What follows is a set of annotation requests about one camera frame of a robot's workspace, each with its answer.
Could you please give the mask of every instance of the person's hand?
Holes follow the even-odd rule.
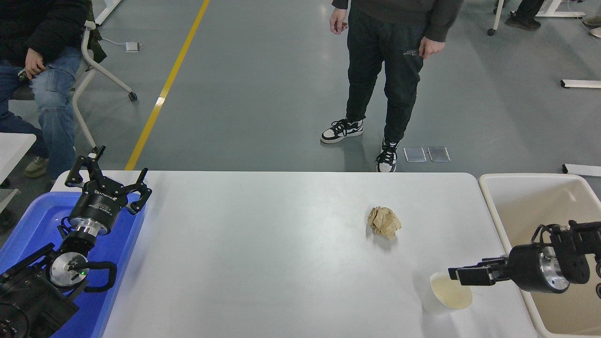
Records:
[[[335,8],[330,17],[330,31],[336,35],[342,34],[342,32],[348,27],[344,18],[346,17],[346,10]]]
[[[433,41],[427,37],[423,37],[421,43],[419,43],[419,55],[424,59],[427,59],[432,54],[441,52],[443,49],[445,49],[444,42]]]
[[[27,78],[31,80],[35,75],[38,75],[45,70],[44,57],[40,53],[29,48],[27,50],[27,56],[25,57],[25,71],[27,73]]]

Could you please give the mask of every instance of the black jacket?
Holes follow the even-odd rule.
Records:
[[[79,48],[88,0],[0,0],[0,59],[25,65],[28,48],[54,60]]]
[[[426,25],[425,36],[444,42],[455,22],[463,0],[353,0],[352,5],[365,14],[391,23]],[[349,0],[333,0],[336,8],[347,9]]]

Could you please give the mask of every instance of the black pants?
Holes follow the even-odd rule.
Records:
[[[415,104],[419,71],[424,60],[419,43],[425,26],[386,23],[351,7],[349,13],[349,100],[346,118],[359,121],[385,65],[388,98],[384,138],[398,142],[403,136]]]
[[[516,15],[523,19],[534,19],[544,2],[545,0],[522,0]]]

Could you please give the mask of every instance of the white paper cup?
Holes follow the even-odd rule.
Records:
[[[432,316],[447,315],[470,306],[472,290],[452,280],[448,272],[437,272],[430,276],[430,287],[426,288],[421,304]]]

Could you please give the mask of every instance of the brown paper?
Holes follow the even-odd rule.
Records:
[[[367,224],[370,225],[377,235],[384,235],[388,239],[394,238],[395,232],[401,228],[401,221],[387,207],[377,206],[373,208],[367,218]]]

